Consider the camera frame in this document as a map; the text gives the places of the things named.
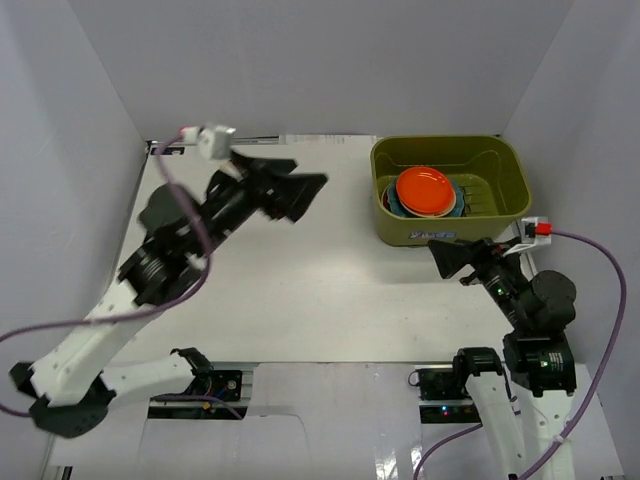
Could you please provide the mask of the cream plate with calligraphy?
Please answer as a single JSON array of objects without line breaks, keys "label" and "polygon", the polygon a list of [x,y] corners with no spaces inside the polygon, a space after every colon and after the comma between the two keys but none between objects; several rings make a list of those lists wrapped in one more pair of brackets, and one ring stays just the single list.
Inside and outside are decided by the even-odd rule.
[{"label": "cream plate with calligraphy", "polygon": [[455,203],[455,193],[450,186],[400,189],[398,194],[405,207],[424,218],[445,217]]}]

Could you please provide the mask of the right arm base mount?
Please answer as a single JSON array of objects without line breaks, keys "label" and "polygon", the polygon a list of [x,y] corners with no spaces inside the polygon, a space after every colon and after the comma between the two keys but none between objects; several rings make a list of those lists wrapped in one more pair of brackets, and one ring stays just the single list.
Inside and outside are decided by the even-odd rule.
[{"label": "right arm base mount", "polygon": [[471,397],[457,382],[449,364],[417,366],[407,383],[417,390],[422,425],[477,424],[479,413]]}]

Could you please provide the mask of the blue patterned small plate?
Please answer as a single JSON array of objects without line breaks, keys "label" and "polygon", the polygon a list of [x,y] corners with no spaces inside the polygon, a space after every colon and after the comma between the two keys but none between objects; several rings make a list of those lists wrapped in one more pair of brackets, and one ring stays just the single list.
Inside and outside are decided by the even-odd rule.
[{"label": "blue patterned small plate", "polygon": [[[450,182],[455,193],[455,203],[453,208],[445,214],[445,217],[463,217],[465,212],[465,199],[463,189],[454,179],[450,179]],[[393,214],[403,218],[424,218],[424,215],[419,215],[416,212],[406,208],[400,201],[399,194],[397,192],[396,207]]]}]

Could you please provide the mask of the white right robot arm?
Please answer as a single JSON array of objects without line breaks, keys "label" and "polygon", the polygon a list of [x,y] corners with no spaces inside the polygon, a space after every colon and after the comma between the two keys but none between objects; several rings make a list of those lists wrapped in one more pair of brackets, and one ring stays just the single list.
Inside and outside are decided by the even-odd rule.
[{"label": "white right robot arm", "polygon": [[466,266],[461,284],[484,287],[512,327],[501,354],[489,347],[458,350],[451,384],[472,399],[500,472],[508,479],[572,479],[567,425],[577,388],[565,329],[575,318],[576,288],[565,275],[544,270],[527,278],[515,252],[519,240],[431,240],[439,274]]}]

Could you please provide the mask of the orange plate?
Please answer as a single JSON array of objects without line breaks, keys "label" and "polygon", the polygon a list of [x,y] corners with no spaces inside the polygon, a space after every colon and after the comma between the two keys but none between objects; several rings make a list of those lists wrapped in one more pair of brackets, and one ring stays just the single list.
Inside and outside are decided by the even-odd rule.
[{"label": "orange plate", "polygon": [[415,166],[403,171],[396,179],[396,194],[400,203],[421,217],[442,217],[456,204],[454,187],[443,173],[427,166]]}]

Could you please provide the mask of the teal scalloped plate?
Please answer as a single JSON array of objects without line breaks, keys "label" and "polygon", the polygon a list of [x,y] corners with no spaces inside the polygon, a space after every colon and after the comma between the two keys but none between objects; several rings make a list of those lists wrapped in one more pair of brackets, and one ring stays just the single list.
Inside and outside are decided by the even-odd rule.
[{"label": "teal scalloped plate", "polygon": [[[454,207],[445,214],[445,217],[462,218],[465,216],[466,203],[464,199],[463,189],[452,178],[449,179],[453,191],[455,193]],[[396,189],[397,178],[393,177],[389,185],[386,187],[381,199],[384,207],[392,214],[403,218],[424,218],[424,215],[419,215],[415,211],[412,211],[404,206],[400,201],[399,195]]]}]

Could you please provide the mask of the red plate with teal flower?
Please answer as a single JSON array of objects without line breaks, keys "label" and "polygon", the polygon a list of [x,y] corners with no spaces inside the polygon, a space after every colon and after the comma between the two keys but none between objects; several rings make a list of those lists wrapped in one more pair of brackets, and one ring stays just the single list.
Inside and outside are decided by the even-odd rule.
[{"label": "red plate with teal flower", "polygon": [[395,189],[395,183],[394,182],[390,182],[387,187],[385,188],[382,197],[381,197],[381,201],[383,203],[383,205],[385,206],[385,208],[391,212],[394,213],[395,212],[395,207],[396,207],[396,189]]}]

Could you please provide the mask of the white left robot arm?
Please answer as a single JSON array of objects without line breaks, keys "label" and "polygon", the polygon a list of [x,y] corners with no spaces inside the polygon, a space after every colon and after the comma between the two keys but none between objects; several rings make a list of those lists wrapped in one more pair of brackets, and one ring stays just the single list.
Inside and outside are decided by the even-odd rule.
[{"label": "white left robot arm", "polygon": [[196,348],[175,348],[159,360],[124,367],[112,360],[146,325],[204,286],[213,252],[254,214],[298,221],[327,180],[323,173],[298,173],[292,159],[235,151],[214,172],[202,199],[167,179],[139,214],[142,244],[98,304],[84,319],[66,321],[68,336],[48,354],[11,368],[13,385],[32,400],[32,423],[73,439],[123,405],[212,401],[214,368]]}]

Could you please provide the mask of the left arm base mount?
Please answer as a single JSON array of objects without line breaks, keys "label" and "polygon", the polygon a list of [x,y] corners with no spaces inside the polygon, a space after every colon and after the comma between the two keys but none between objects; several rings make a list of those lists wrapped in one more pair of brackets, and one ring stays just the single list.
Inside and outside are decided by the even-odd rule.
[{"label": "left arm base mount", "polygon": [[208,377],[195,380],[170,401],[152,402],[149,419],[242,420],[247,412],[243,402],[244,372],[215,369]]}]

